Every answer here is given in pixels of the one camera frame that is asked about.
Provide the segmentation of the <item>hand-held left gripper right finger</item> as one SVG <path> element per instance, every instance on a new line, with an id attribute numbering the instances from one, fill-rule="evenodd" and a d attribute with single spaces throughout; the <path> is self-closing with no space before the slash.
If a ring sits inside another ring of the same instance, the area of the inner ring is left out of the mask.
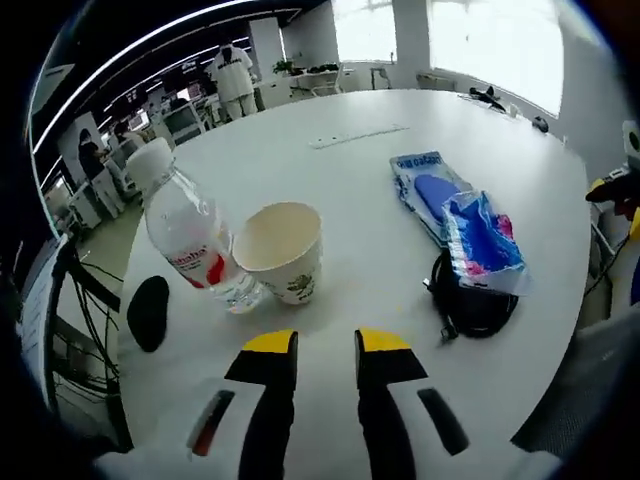
<path id="1" fill-rule="evenodd" d="M 358 419 L 374 479 L 538 479 L 540 458 L 509 441 L 472 441 L 411 346 L 354 332 Z"/>

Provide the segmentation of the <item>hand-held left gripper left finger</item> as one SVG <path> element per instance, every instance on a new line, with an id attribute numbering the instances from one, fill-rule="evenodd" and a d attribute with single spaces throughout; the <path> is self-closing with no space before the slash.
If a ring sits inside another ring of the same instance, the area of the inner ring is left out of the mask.
<path id="1" fill-rule="evenodd" d="M 281 479 L 294 420 L 298 333 L 259 335 L 127 453 L 98 457 L 104 479 Z"/>

